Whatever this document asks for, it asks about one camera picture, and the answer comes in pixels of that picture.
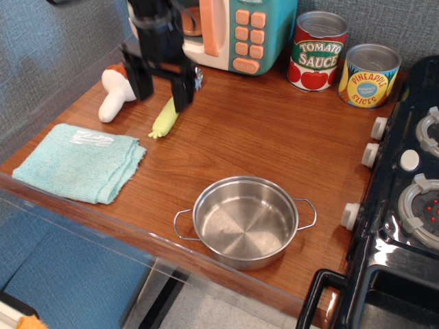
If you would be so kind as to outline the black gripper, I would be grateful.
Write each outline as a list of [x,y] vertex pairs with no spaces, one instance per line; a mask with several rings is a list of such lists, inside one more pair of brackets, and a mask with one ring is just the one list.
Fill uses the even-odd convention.
[[182,46],[182,6],[177,1],[128,1],[129,22],[139,46],[123,47],[128,80],[139,101],[153,92],[155,72],[173,73],[171,91],[176,112],[193,102],[197,73]]

